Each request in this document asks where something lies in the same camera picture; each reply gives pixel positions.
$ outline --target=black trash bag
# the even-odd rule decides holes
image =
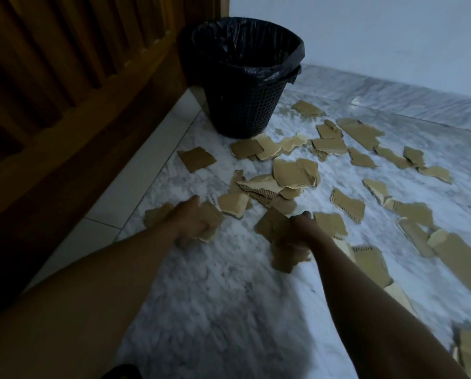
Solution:
[[[207,21],[192,32],[201,79],[224,77],[262,84],[295,70],[305,55],[304,42],[288,29],[254,18]]]

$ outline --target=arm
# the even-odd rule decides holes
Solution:
[[[365,275],[305,212],[293,242],[313,253],[335,327],[360,378],[467,376],[428,329]]]
[[[0,378],[100,378],[175,240],[199,234],[199,197],[153,229],[52,275],[0,314]]]

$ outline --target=black plastic bin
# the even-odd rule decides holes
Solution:
[[[279,25],[253,18],[222,18],[192,33],[196,68],[211,121],[228,137],[261,133],[285,85],[301,72],[304,42]]]

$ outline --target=white wall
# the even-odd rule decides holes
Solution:
[[[471,0],[231,0],[285,26],[304,63],[471,96]]]

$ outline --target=hand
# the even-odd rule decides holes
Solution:
[[[305,247],[314,239],[330,240],[330,237],[319,228],[310,212],[290,217],[289,236],[284,240],[286,243]]]
[[[192,238],[208,228],[208,224],[201,219],[199,196],[178,203],[165,217],[164,222],[177,231],[177,238]]]

